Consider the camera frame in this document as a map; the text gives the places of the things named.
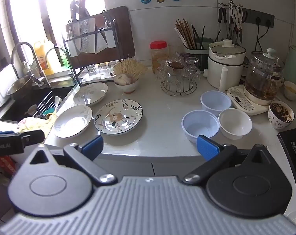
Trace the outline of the red lid plastic jar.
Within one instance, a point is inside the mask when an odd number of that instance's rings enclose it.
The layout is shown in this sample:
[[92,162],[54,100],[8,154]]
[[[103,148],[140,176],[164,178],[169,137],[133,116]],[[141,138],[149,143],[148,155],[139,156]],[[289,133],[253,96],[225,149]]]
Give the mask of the red lid plastic jar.
[[158,60],[160,58],[167,58],[169,56],[169,50],[167,42],[164,40],[152,41],[149,44],[151,51],[152,71],[155,74],[156,69],[160,66]]

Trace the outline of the black sink drain rack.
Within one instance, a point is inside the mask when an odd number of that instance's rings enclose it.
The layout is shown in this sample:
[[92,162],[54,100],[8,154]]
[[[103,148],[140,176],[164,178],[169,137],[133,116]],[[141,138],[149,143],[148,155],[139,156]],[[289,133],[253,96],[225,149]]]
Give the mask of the black sink drain rack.
[[39,102],[36,107],[35,113],[32,115],[36,117],[37,115],[47,115],[53,113],[56,108],[55,97],[61,97],[61,95],[56,90],[47,90],[40,92],[42,95],[39,98]]

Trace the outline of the rabbit floral pattern plate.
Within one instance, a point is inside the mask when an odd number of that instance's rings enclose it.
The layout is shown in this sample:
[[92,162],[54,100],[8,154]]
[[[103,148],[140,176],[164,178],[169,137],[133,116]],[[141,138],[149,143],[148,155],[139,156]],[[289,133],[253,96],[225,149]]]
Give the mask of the rabbit floral pattern plate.
[[143,117],[142,106],[134,100],[119,99],[104,105],[94,116],[94,126],[102,134],[121,135],[134,129]]

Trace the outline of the small chrome faucet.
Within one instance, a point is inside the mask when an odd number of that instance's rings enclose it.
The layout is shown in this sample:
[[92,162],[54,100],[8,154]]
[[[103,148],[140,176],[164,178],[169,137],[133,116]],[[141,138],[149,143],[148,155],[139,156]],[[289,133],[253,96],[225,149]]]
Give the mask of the small chrome faucet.
[[76,83],[69,54],[64,48],[53,46],[46,52],[45,60],[51,65],[53,71],[47,76],[48,79],[71,80],[72,83]]

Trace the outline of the steel bowl in sink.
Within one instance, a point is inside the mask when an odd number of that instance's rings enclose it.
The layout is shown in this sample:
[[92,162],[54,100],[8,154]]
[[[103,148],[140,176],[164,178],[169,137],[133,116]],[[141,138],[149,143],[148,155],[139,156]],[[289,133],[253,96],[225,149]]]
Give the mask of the steel bowl in sink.
[[30,75],[23,76],[16,80],[8,89],[7,96],[13,100],[19,100],[26,96],[32,89],[32,77]]

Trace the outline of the white ceramic bowl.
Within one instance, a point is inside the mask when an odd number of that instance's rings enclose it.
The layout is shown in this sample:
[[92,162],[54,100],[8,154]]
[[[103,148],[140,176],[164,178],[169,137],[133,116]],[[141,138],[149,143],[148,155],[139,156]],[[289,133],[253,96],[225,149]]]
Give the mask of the white ceramic bowl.
[[241,139],[252,130],[252,120],[243,111],[229,108],[219,114],[219,124],[222,134],[231,140]]

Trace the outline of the patterned cup with dregs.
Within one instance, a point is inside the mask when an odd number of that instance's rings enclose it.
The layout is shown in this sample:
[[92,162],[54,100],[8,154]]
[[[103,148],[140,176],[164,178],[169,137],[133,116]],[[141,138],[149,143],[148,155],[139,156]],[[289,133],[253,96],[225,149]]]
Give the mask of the patterned cup with dregs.
[[293,110],[279,100],[270,103],[267,116],[271,126],[277,130],[288,127],[295,120]]

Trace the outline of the small cup yellow liquid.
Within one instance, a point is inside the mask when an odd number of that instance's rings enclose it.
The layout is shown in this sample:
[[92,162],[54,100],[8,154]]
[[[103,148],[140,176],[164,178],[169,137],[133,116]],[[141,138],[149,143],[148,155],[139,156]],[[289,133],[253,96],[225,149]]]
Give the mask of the small cup yellow liquid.
[[288,100],[296,100],[296,84],[290,81],[285,81],[283,85],[284,85],[284,96]]

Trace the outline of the leaf pattern plate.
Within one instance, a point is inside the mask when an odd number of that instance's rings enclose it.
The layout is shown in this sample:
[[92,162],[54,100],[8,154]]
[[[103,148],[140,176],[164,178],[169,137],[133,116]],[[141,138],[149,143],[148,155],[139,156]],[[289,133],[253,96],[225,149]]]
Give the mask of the leaf pattern plate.
[[93,112],[88,106],[74,106],[60,114],[53,126],[55,136],[70,138],[80,134],[92,120]]
[[92,106],[100,102],[108,92],[108,85],[96,82],[86,85],[74,95],[73,101],[76,105]]

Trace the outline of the white dish brush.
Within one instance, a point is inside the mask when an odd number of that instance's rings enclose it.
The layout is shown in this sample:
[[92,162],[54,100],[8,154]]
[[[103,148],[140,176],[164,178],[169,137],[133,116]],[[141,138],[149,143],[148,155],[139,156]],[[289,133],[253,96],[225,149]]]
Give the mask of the white dish brush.
[[61,98],[59,96],[55,96],[55,98],[54,98],[55,108],[54,108],[53,113],[57,113],[60,102],[61,102]]

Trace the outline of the white electric cooking pot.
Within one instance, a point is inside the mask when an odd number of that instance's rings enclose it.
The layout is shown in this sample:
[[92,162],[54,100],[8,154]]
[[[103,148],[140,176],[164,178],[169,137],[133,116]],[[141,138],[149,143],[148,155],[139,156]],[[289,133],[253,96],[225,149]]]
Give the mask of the white electric cooking pot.
[[238,86],[246,49],[228,39],[210,43],[208,48],[208,68],[204,70],[208,83],[221,91]]

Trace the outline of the yellow dish cloth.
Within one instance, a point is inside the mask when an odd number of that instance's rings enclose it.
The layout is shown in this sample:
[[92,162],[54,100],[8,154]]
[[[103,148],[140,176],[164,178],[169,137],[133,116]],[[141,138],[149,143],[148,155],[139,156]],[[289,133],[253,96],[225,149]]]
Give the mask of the yellow dish cloth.
[[30,132],[33,130],[41,130],[44,133],[45,138],[49,136],[58,115],[50,113],[48,119],[27,117],[22,119],[17,125],[17,131],[19,133]]

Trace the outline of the orange detergent bottle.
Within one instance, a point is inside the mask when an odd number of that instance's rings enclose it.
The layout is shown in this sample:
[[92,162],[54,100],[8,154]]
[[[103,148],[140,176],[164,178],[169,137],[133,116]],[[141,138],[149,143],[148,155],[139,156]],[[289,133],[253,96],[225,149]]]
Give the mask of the orange detergent bottle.
[[47,38],[38,41],[34,44],[35,54],[40,63],[40,67],[47,76],[54,74],[53,67],[51,66],[49,60],[46,59],[46,54],[52,47],[53,43],[49,41]]

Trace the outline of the glass health kettle on base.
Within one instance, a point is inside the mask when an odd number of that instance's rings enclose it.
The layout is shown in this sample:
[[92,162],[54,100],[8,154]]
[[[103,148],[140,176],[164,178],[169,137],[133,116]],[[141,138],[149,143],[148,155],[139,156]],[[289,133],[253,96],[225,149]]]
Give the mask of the glass health kettle on base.
[[244,84],[227,91],[232,105],[249,116],[267,112],[282,85],[283,68],[284,62],[275,49],[252,52]]

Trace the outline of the translucent plastic bowl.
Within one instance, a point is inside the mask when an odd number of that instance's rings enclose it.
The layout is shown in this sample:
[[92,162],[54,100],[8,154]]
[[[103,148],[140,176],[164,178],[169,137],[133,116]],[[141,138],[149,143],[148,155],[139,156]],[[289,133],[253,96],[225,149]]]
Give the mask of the translucent plastic bowl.
[[186,138],[193,144],[196,144],[200,135],[212,138],[220,130],[218,118],[206,110],[193,110],[186,113],[181,120],[181,127]]
[[232,107],[231,99],[220,91],[206,91],[200,96],[202,109],[211,112],[216,117],[219,114]]

